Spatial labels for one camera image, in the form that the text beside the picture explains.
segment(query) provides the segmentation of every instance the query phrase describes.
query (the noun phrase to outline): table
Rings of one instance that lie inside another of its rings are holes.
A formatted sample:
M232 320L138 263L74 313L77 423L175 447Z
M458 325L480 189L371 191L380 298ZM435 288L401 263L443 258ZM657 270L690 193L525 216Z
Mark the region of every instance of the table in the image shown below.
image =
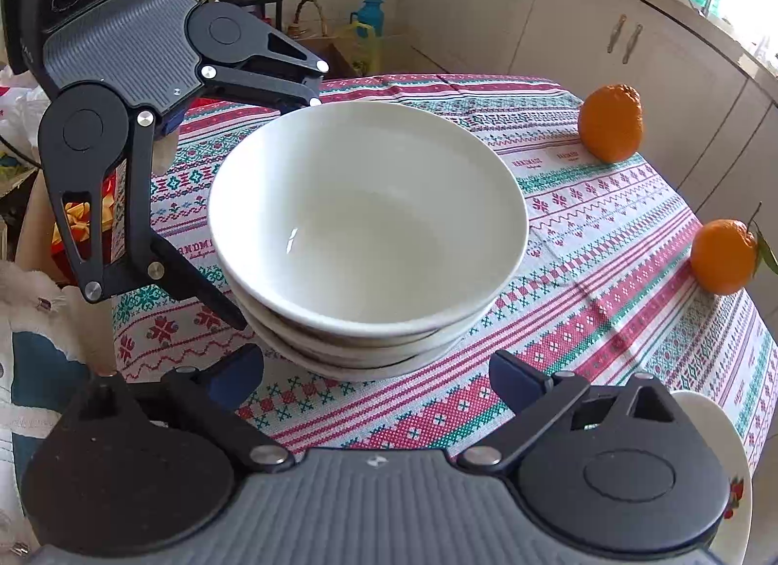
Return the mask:
M456 454L512 417L488 378L489 355L505 348L599 385L623 384L641 369L670 388L707 394L733 421L753 471L776 404L776 344L745 292L715 297L699 288L688 260L699 222L651 165L640 155L603 165L582 147L576 96L539 78L409 74L329 82L322 100L400 102L477 135L524 191L527 255L489 313L438 363L346 383L269 352L242 418L296 454L312 446ZM206 226L208 190L227 153L276 116L228 103L192 109L174 166L152 181L153 227L226 292ZM150 286L114 301L114 338L122 374L152 381L171 367L207 367L254 336L197 300L174 302Z

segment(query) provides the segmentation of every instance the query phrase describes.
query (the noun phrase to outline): blue thermos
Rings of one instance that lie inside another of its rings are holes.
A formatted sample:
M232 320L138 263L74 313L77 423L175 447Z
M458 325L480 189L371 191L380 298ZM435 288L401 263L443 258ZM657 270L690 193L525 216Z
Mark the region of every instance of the blue thermos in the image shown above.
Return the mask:
M384 33L384 10L381 9L383 2L383 0L365 0L359 12L351 13L349 22L353 23L356 16L356 20L360 23L372 26L376 30L376 36L382 35ZM362 27L358 27L356 33L360 38L367 38L367 30Z

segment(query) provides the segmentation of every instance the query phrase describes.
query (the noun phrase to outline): bowl rim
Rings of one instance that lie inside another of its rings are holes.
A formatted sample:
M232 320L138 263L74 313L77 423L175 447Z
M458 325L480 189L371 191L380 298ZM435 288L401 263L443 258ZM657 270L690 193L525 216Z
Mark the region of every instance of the bowl rim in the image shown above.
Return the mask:
M290 363L324 378L332 378L336 381L353 383L387 381L392 378L403 377L406 374L419 372L449 355L461 339L461 337L456 338L448 344L438 348L432 348L431 350L427 350L425 353L417 354L416 356L411 356L399 363L392 363L380 367L337 367L329 363L321 363L305 356L296 348L290 346L270 328L263 325L256 317L252 316L250 319L247 318L247 321L254 331L254 334L261 342L272 350L275 350L277 354Z
M518 252L516 261L514 262L511 268L511 272L507 275L507 277L505 277L505 279L503 279L503 281L499 283L498 287L493 289L493 291L491 291L489 294L485 295L482 298L478 298L477 300L472 300L470 302L461 302L456 306L451 306L437 313L426 315L423 318L417 318L411 320L394 321L394 322L386 322L386 323L369 323L369 322L362 322L362 321L333 318L328 315L314 312L313 310L307 310L306 308L303 308L302 306L290 300L286 300L280 295L275 294L275 292L271 291L270 292L271 294L268 295L266 294L266 292L263 292L262 290L259 290L258 288L250 285L246 281L246 279L241 277L240 273L237 272L237 269L232 268L230 264L227 262L227 260L225 259L223 252L219 248L219 241L217 240L216 235L212 232L213 225L211 223L212 217L214 215L214 209L212 207L212 204L213 201L215 200L215 194L218 195L221 189L223 189L221 188L221 183L219 182L219 174L221 168L219 169L219 172L217 172L212 182L211 190L209 192L208 207L207 207L209 231L211 231L213 247L215 248L217 258L219 258L219 263L232 274L232 276L238 281L238 283L248 293L250 293L252 297L260 301L263 305L267 306L271 310L275 311L275 313L280 314L282 317L289 318L290 320L297 322L298 324L302 324L303 326L316 328L318 330L330 332L335 335L348 336L348 337L365 337L365 338L390 338L390 337L398 337L398 336L404 336L408 334L414 334L418 332L438 330L444 326L454 324L458 321L462 321L464 320L464 318L474 314L477 311L477 309L483 308L484 306L487 305L489 301L494 300L496 297L498 297L500 292L502 292L502 290L507 286L507 284L516 276L516 271L518 270L521 262L524 259L524 255L527 252L527 246L529 242L529 213L527 210L527 200L524 197L524 192L522 191L521 186L518 183L518 180L516 180L516 177L513 175L513 172L511 172L511 169L499 157L499 155L488 146L488 144L485 144L478 137L473 135L472 132L468 131L466 128L461 127L459 124L456 124L453 121L449 121L445 117L441 117L427 110L415 108L414 106L407 106L406 104L396 104L396 103L380 101L380 100L378 101L349 100L345 102L333 102L328 104L321 104L319 106L310 106L307 108L303 108L301 110L319 111L319 112L332 111L334 109L345 109L347 106L352 106L355 103L370 104L371 106L382 106L383 108L379 110L399 109L399 110L415 111L416 113L423 113L425 115L424 119L433 118L435 120L441 120L446 124L445 126L446 128L450 128L450 129L456 128L462 131L463 133L466 133L468 137L475 139L477 143L479 143L484 148L485 153L493 156L494 159L497 162L499 162L499 165L502 166L502 171L506 175L506 179L510 178L510 181L512 182L513 186L516 189L514 195L517 197L518 205L520 205L520 210L523 213L521 224L524 227L520 251ZM298 111L295 111L294 113L287 113L287 115L282 115L281 117L277 117L272 122L266 124L263 127L266 127L270 124L275 124L279 122L279 120L289 119L291 118L291 116L293 116L296 113L298 113ZM254 137L255 133L257 133L259 130L260 129L258 128L257 131L254 131L250 135L246 136L244 140L242 140L237 146L235 146L235 148L233 148L232 151L230 151L230 154L228 154L227 158L224 159L222 165L224 166L227 163L227 159L238 148L240 148L241 146L245 146L247 144L251 145L252 138Z
M745 500L748 506L747 513L745 516L748 518L748 524L745 526L746 527L745 532L742 533L744 536L741 536L740 537L741 540L738 542L738 550L737 550L738 555L735 557L735 561L728 562L726 563L726 565L742 565L743 560L745 558L745 552L748 548L748 539L751 538L751 524L753 521L753 514L754 514L754 490L752 484L753 480L751 476L751 467L748 465L748 455L746 455L745 449L743 447L742 439L738 434L737 429L734 428L734 424L729 419L729 416L726 415L725 410L716 401L714 401L713 398L709 396L705 396L705 394L702 394L698 391L694 391L691 389L671 390L670 395L676 399L676 402L678 402L677 399L678 396L684 396L692 401L698 402L699 404L706 403L709 406L715 407L716 411L719 412L719 415L722 416L721 418L722 424L724 424L724 421L726 420L727 424L729 425L729 427L727 428L730 430L731 434L738 439L739 448L741 450L741 453L738 454L738 456L742 459L743 466L745 469L744 475L742 476L738 475L743 479L743 484L744 484L743 499L741 500L741 502ZM678 402L678 406L683 410L683 405L680 402ZM716 451L713 448L711 448L711 451L713 451L714 455L717 455ZM726 523L726 520L721 521L721 525L719 525L719 528L716 531L716 535L713 537L713 541L710 543L709 550L713 550L713 547L715 546L717 539L721 540L720 533L722 527L724 528L734 527L732 525L723 525L724 523Z
M299 350L301 347L308 348L309 350L316 350L318 353L325 356L337 356L342 359L365 359L370 357L405 357L401 360L417 356L421 353L437 348L444 343L448 343L456 334L461 334L462 331L467 332L472 325L475 325L478 320L493 306L493 302L489 306L481 308L477 313L468 315L462 321L443 326L441 329L436 330L429 335L411 341L409 343L400 344L398 346L340 346L324 341L324 339L318 338L316 335L303 332L293 325L287 324L283 317L274 313L271 309L267 308L259 300L255 300L246 291L239 282L233 282L234 275L232 271L225 270L225 277L232 288L232 294L240 302L240 306L250 313L254 319L259 321L267 329L275 332L279 338L288 343L289 346L295 350ZM463 328L463 324L468 323L466 328ZM289 340L294 338L299 342L299 345Z

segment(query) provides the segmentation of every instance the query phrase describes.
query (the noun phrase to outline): cabinet handle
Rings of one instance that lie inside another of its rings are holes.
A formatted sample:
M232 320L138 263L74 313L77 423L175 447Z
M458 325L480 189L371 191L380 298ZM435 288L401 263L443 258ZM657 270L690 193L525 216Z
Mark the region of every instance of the cabinet handle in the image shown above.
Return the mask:
M608 43L608 53L612 53L613 48L616 46L616 41L619 40L619 36L621 35L621 28L624 27L626 20L627 15L622 14L619 17L619 22L617 22L614 26L613 31L611 32L611 41Z
M621 60L622 65L626 65L629 62L629 57L632 55L633 49L635 49L635 45L637 45L638 36L640 36L642 31L643 26L638 23L637 27L635 27L635 32L629 38L629 43L627 43L627 51L625 51L624 58Z

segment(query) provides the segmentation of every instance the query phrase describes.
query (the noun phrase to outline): plate with red pattern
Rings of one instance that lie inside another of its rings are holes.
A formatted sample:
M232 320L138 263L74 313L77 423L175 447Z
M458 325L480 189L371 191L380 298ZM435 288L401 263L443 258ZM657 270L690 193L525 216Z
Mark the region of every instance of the plate with red pattern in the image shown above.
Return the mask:
M672 392L730 477L730 499L710 551L725 565L742 565L751 531L751 472L743 443L725 411L694 391Z

